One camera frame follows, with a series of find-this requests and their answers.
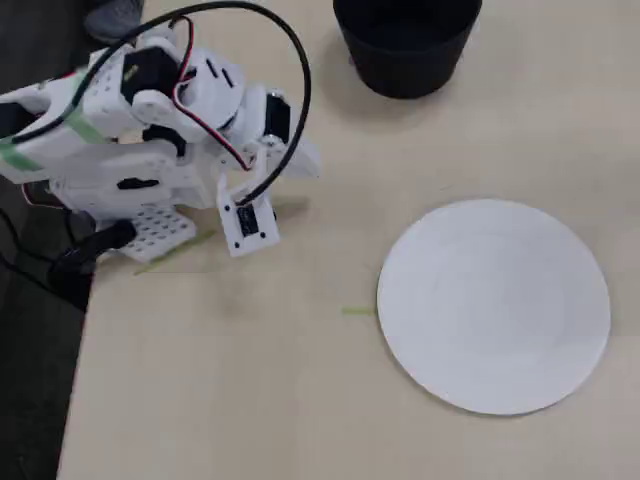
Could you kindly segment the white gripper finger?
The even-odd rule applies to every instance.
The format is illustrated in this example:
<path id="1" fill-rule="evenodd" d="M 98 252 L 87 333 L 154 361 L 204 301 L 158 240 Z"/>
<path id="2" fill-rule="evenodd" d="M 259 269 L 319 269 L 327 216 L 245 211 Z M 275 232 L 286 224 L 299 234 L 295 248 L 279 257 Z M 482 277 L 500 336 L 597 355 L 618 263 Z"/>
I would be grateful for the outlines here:
<path id="1" fill-rule="evenodd" d="M 263 151 L 265 154 L 268 170 L 274 170 L 286 153 L 286 144 L 277 137 L 259 139 L 257 141 L 257 147 L 259 151 Z"/>
<path id="2" fill-rule="evenodd" d="M 289 177 L 320 177 L 320 156 L 313 144 L 304 138 L 299 141 L 293 156 L 285 167 L 285 175 Z"/>

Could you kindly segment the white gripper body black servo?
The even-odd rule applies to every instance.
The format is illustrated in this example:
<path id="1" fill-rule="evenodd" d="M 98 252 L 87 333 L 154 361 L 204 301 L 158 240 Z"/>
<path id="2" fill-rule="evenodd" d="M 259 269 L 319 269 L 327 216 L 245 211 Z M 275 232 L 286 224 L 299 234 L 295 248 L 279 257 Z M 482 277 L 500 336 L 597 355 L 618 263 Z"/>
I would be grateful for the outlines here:
<path id="1" fill-rule="evenodd" d="M 250 86 L 232 122 L 232 144 L 238 149 L 254 143 L 287 146 L 293 132 L 291 117 L 291 105 L 281 92 Z"/>

